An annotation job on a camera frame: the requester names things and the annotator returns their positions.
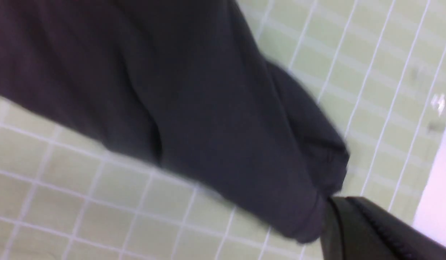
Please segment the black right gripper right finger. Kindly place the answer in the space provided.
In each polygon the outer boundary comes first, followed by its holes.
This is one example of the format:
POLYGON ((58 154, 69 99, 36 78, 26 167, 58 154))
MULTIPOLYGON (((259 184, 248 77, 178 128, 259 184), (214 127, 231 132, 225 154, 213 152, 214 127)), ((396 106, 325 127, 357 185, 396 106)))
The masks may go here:
POLYGON ((446 260, 446 247, 368 199, 338 201, 344 260, 446 260))

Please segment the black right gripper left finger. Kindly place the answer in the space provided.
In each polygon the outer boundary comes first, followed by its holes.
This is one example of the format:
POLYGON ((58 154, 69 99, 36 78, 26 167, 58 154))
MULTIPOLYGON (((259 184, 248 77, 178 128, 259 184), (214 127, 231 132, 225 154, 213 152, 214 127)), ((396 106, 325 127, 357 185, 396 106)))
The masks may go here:
POLYGON ((345 245, 345 230, 340 205, 348 202, 345 196, 334 196, 327 200, 320 244, 324 260, 348 260, 345 245))

